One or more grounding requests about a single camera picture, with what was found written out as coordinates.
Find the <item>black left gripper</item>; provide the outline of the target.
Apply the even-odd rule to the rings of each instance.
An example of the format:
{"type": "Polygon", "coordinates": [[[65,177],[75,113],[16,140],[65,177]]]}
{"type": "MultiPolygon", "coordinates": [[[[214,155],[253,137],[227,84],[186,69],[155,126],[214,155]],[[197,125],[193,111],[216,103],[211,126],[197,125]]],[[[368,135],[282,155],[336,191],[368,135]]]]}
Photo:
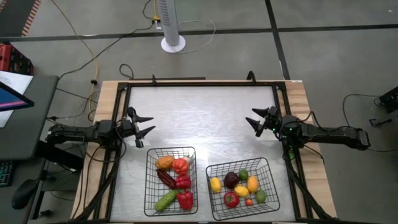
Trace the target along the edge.
{"type": "MultiPolygon", "coordinates": [[[[150,120],[154,119],[153,117],[140,117],[140,116],[138,116],[136,110],[133,107],[129,107],[127,109],[127,115],[135,123],[143,123],[143,122],[150,121],[150,120]]],[[[136,137],[136,140],[135,140],[136,147],[143,148],[144,147],[144,143],[142,142],[142,139],[144,139],[144,137],[150,131],[152,131],[154,128],[155,128],[155,126],[151,126],[149,128],[136,131],[136,127],[135,127],[134,123],[132,123],[128,119],[123,119],[121,121],[121,136],[123,138],[129,137],[129,136],[135,136],[136,137]]]]}

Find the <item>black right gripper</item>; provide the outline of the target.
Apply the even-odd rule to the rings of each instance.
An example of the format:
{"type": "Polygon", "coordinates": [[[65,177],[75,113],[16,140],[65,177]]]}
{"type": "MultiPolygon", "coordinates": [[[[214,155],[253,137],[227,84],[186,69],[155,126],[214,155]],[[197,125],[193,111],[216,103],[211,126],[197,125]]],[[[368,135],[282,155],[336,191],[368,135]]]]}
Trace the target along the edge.
{"type": "Polygon", "coordinates": [[[275,106],[264,109],[252,108],[251,110],[260,117],[265,118],[264,124],[262,125],[260,121],[245,117],[246,121],[253,128],[256,137],[260,137],[264,129],[270,129],[273,133],[279,132],[281,127],[281,121],[280,118],[276,115],[277,108],[275,106]]]}

